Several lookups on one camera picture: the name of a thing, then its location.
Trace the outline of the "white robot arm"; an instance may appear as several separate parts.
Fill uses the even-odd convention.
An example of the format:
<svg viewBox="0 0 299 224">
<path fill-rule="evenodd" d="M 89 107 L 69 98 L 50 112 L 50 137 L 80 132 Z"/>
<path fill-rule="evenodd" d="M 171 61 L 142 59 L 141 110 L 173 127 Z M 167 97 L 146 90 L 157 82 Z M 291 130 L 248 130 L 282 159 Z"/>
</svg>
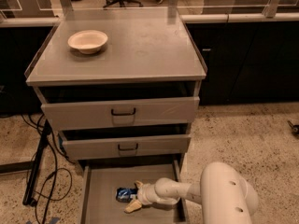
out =
<svg viewBox="0 0 299 224">
<path fill-rule="evenodd" d="M 159 178 L 154 184 L 136 181 L 137 194 L 125 207 L 133 213 L 154 203 L 172 205 L 184 199 L 202 206 L 204 224 L 252 224 L 259 197 L 254 187 L 232 166 L 208 164 L 199 184 Z"/>
</svg>

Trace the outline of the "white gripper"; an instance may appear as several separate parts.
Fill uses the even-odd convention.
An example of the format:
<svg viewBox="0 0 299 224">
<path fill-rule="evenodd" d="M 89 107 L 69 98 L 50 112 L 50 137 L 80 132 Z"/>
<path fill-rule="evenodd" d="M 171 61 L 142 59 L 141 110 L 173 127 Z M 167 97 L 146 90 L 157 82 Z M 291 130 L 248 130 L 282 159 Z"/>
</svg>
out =
<svg viewBox="0 0 299 224">
<path fill-rule="evenodd" d="M 144 184 L 136 180 L 135 186 L 138 188 L 137 192 L 137 199 L 138 200 L 131 200 L 128 205 L 125 207 L 124 212 L 126 214 L 133 213 L 136 210 L 142 208 L 143 205 L 150 205 L 156 202 L 157 195 L 152 184 Z"/>
</svg>

